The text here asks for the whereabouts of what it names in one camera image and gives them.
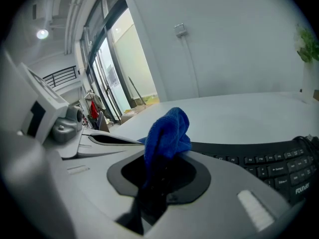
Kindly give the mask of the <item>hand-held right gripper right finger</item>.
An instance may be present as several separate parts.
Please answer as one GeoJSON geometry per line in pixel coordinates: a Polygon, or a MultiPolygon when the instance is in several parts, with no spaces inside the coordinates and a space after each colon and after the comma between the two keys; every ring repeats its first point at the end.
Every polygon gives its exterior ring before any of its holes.
{"type": "Polygon", "coordinates": [[[148,239],[278,239],[303,207],[233,163],[193,151],[211,182],[191,204],[169,206],[147,232],[148,239]]]}

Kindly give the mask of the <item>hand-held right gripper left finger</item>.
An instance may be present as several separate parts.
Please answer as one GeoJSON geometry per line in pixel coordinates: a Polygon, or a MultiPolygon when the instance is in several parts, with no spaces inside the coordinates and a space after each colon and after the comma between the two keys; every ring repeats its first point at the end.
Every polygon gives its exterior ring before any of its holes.
{"type": "Polygon", "coordinates": [[[66,175],[63,198],[71,213],[77,239],[143,239],[118,224],[128,213],[134,198],[114,188],[107,178],[112,165],[142,155],[142,150],[61,161],[66,175]]]}

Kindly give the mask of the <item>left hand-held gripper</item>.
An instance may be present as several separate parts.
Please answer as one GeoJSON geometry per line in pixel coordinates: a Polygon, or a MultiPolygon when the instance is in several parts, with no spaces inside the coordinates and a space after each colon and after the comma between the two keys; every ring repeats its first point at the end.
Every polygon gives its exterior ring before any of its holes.
{"type": "Polygon", "coordinates": [[[44,146],[67,104],[28,68],[19,69],[0,47],[0,190],[8,199],[10,225],[22,218],[26,228],[14,230],[24,239],[84,239],[77,204],[79,191],[62,159],[88,158],[144,145],[106,131],[84,129],[96,143],[59,153],[44,146]]]}

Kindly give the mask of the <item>blue cloth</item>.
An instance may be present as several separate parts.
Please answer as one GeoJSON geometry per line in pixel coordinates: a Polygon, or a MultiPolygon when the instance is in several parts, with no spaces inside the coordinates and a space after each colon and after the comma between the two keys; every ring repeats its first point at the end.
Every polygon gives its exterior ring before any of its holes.
{"type": "Polygon", "coordinates": [[[139,140],[145,146],[144,188],[168,166],[176,154],[191,150],[191,141],[186,135],[188,128],[189,119],[186,113],[181,108],[174,107],[157,119],[147,137],[139,140]]]}

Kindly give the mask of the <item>black keyboard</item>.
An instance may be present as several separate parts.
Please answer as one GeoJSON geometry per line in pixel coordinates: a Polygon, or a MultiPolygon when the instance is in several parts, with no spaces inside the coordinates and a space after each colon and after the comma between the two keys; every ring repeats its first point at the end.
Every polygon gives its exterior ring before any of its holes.
{"type": "Polygon", "coordinates": [[[292,205],[305,199],[319,180],[317,136],[259,144],[192,142],[192,151],[241,166],[292,205]]]}

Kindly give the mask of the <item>blue chair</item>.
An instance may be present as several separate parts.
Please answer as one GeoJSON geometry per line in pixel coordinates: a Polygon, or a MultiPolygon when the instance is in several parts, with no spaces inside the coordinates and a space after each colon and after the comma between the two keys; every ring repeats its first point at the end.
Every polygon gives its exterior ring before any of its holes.
{"type": "Polygon", "coordinates": [[[102,111],[99,112],[99,117],[98,117],[98,120],[97,120],[97,126],[98,126],[98,130],[99,131],[110,132],[109,128],[108,128],[108,125],[107,125],[107,121],[106,121],[102,111]]]}

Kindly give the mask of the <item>red garment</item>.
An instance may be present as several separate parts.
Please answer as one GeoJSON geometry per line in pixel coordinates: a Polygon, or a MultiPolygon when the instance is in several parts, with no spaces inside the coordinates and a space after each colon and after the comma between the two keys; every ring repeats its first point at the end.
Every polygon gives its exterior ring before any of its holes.
{"type": "Polygon", "coordinates": [[[95,106],[94,101],[91,101],[91,106],[90,106],[90,112],[91,112],[91,116],[94,120],[98,119],[99,117],[99,112],[95,106]]]}

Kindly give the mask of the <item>dark leaning pole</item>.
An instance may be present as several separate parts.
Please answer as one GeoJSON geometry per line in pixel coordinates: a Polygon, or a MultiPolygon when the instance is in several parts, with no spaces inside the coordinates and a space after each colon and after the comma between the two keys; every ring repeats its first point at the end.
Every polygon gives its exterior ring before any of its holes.
{"type": "Polygon", "coordinates": [[[136,93],[138,94],[138,96],[139,96],[141,102],[143,103],[143,105],[146,105],[146,102],[144,101],[144,99],[142,98],[142,96],[140,95],[140,93],[138,92],[138,90],[137,90],[135,84],[133,83],[132,79],[131,79],[130,77],[128,77],[128,78],[129,78],[129,81],[131,82],[133,88],[135,89],[136,93]]]}

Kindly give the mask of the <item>black framed glass door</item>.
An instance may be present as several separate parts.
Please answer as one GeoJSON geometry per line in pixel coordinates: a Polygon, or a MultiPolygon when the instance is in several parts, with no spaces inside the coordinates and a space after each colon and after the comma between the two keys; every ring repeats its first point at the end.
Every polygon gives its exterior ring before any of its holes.
{"type": "Polygon", "coordinates": [[[133,18],[125,0],[97,0],[80,39],[85,69],[106,116],[121,124],[128,110],[159,103],[158,94],[133,18]]]}

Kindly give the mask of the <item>black balcony railing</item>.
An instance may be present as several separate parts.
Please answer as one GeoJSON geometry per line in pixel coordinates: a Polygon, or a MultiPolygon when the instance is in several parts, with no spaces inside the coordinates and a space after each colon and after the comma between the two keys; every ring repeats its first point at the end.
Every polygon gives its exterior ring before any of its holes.
{"type": "Polygon", "coordinates": [[[76,66],[71,66],[64,68],[62,70],[51,73],[45,77],[43,80],[51,87],[56,88],[62,84],[70,82],[78,78],[79,71],[76,69],[76,66]]]}

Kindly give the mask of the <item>white vase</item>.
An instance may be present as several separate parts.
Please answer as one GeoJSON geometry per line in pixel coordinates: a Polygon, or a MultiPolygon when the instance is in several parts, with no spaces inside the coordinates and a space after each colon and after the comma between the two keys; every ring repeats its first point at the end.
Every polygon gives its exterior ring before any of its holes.
{"type": "Polygon", "coordinates": [[[319,61],[304,63],[302,81],[302,99],[306,104],[313,102],[315,90],[319,89],[319,61]]]}

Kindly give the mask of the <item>white flower bouquet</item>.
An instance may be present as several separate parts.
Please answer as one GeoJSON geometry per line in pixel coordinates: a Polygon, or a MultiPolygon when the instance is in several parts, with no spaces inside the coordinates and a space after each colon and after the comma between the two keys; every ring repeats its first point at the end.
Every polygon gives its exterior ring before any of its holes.
{"type": "Polygon", "coordinates": [[[294,45],[297,54],[305,63],[319,61],[319,40],[308,29],[300,26],[296,27],[294,35],[294,45]]]}

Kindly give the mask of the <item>white wall conduit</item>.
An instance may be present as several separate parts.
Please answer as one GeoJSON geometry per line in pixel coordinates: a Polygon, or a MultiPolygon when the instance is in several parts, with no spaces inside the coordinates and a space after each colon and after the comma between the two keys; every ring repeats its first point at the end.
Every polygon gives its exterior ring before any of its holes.
{"type": "Polygon", "coordinates": [[[198,85],[197,85],[197,78],[196,78],[196,73],[195,73],[195,69],[194,69],[194,64],[193,64],[193,60],[191,57],[191,53],[190,53],[190,49],[186,40],[186,36],[182,35],[181,36],[181,43],[183,46],[183,50],[184,50],[184,54],[186,57],[186,63],[187,63],[187,67],[188,67],[188,71],[189,71],[189,75],[190,75],[190,81],[191,81],[191,85],[192,85],[192,89],[194,92],[194,96],[196,98],[199,97],[199,92],[198,92],[198,85]]]}

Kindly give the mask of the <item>grey wall junction box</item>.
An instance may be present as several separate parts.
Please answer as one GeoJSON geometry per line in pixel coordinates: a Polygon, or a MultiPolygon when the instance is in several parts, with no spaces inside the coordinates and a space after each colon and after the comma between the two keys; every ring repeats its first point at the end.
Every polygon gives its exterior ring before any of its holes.
{"type": "Polygon", "coordinates": [[[187,29],[183,23],[176,25],[174,27],[174,32],[178,38],[181,38],[182,36],[187,35],[187,29]]]}

